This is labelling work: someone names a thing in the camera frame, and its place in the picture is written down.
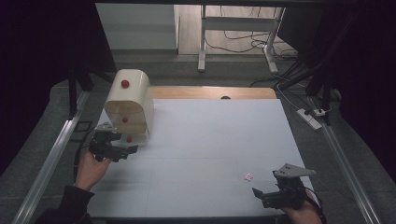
power strip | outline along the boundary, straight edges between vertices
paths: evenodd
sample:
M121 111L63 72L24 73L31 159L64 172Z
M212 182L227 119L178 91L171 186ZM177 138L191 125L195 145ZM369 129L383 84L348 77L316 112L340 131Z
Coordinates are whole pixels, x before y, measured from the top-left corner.
M300 117L305 120L305 122L307 122L314 130L319 130L321 128L321 125L311 115L305 114L304 109L297 110L297 114L300 115Z

person's right hand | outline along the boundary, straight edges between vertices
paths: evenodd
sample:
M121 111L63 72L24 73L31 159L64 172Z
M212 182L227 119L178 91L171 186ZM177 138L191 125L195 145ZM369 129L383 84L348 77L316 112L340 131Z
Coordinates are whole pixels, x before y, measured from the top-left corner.
M306 194L311 199L314 199L309 190L306 191ZM288 215L293 224L321 224L317 210L307 201L305 201L303 206L298 210L294 210L289 207L283 207L280 209Z
M90 189L105 175L112 161L113 160L109 158L104 161L97 161L93 154L87 150L79 160L75 187L90 191Z

table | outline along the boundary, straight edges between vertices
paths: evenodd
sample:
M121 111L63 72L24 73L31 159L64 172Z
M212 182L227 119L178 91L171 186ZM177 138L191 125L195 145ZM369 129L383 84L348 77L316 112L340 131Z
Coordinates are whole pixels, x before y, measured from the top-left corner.
M252 188L278 191L272 171L303 166L272 89L151 88L152 132L128 160L113 163L94 187L94 218L268 217ZM231 100L221 100L229 96ZM107 120L102 113L99 123ZM251 181L244 174L253 175ZM308 177L304 184L312 188Z

red button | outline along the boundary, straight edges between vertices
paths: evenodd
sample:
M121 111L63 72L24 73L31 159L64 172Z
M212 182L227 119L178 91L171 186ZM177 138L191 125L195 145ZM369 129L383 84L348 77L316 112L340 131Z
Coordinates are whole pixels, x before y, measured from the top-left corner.
M123 80L121 82L121 86L125 89L129 87L129 81L128 80Z

